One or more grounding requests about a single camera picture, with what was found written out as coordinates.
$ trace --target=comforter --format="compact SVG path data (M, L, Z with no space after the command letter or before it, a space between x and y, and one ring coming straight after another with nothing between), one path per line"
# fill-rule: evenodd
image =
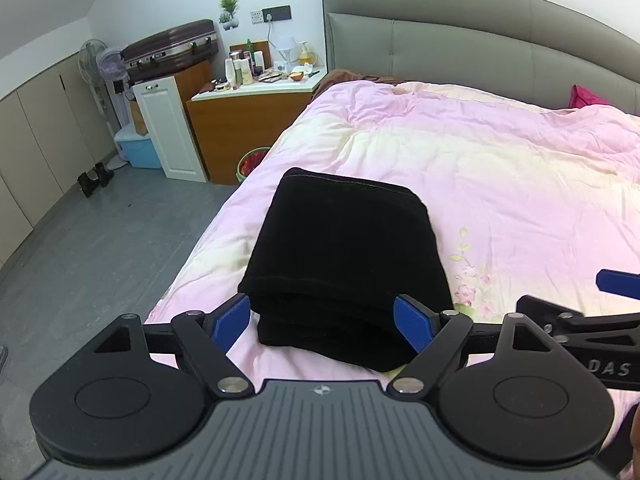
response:
M210 312L236 292L271 197L293 166L417 194L456 308L476 321L500 322L524 294L587 316L640 309L594 284L605 267L640 272L639 118L603 105L546 110L457 86L354 81L329 88L284 131L148 322ZM389 380L309 351L262 346L252 316L228 356L256 389L265 378ZM612 396L618 422L638 395Z

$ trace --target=magenta cushion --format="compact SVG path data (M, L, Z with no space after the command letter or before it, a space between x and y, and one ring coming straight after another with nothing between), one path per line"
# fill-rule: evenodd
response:
M605 101L602 97L597 96L584 86L574 85L571 88L571 100L569 108L582 108L588 105L609 105L610 102Z

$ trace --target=triangular cutout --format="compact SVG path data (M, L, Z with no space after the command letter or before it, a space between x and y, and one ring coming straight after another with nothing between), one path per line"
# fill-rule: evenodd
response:
M513 333L513 349L530 352L549 352L550 349L533 333L527 325L518 324Z
M590 343L604 343L607 345L635 346L634 340L628 335L613 335L609 337L593 337L588 338Z
M129 337L129 329L121 326L113 334L111 334L105 342L103 342L95 350L97 354L106 354L112 352L128 352L131 350L131 338Z

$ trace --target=wooden desk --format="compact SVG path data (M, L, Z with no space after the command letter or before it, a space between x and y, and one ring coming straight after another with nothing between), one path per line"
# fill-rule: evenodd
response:
M193 132L209 177L216 184L237 184L242 156L272 146L311 101L326 71L306 84L254 83L237 91L206 92L187 102Z

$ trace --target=white tabletop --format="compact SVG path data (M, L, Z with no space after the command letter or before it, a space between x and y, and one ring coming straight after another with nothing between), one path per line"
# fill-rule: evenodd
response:
M223 97L240 97L243 95L260 95L260 94L289 94L294 92L313 92L318 86L320 80L326 75L326 67L321 66L315 68L319 70L315 76L309 78L304 77L302 81L292 81L291 79L283 79L275 83L258 83L251 85L242 85L238 90L224 90L222 92L203 92L194 95L192 101L204 101L206 99L220 99Z

